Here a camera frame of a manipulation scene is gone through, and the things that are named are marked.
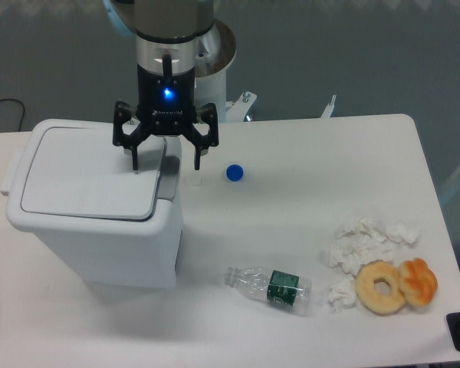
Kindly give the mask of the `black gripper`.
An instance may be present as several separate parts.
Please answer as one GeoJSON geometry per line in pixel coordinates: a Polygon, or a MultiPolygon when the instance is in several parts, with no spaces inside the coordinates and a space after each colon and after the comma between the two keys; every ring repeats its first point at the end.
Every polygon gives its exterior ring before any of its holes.
{"type": "Polygon", "coordinates": [[[194,147],[194,170],[200,170],[202,153],[219,145],[218,112],[214,103],[196,109],[195,69],[165,77],[137,67],[139,102],[136,110],[118,100],[113,113],[113,145],[129,150],[133,170],[139,169],[138,146],[150,135],[184,136],[194,147]],[[123,126],[134,117],[140,123],[130,133],[123,126]],[[195,125],[200,119],[209,129],[202,135],[195,125]]]}

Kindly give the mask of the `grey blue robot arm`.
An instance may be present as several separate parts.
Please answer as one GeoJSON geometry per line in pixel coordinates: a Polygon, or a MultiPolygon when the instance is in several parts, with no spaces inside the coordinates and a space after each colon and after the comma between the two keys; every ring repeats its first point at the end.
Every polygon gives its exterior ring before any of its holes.
{"type": "Polygon", "coordinates": [[[149,136],[184,136],[194,147],[194,167],[219,144],[218,113],[209,102],[195,106],[199,21],[210,6],[201,1],[106,1],[111,16],[136,36],[139,101],[117,101],[113,144],[129,150],[138,169],[138,147],[149,136]]]}

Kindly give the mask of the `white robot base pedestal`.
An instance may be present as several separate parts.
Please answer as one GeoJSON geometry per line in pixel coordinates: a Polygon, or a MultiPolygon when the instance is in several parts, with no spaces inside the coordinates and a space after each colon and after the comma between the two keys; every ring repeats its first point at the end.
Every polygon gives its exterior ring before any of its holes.
{"type": "Polygon", "coordinates": [[[224,22],[214,19],[208,32],[197,37],[195,106],[214,103],[218,122],[226,121],[227,70],[236,55],[236,39],[224,22]]]}

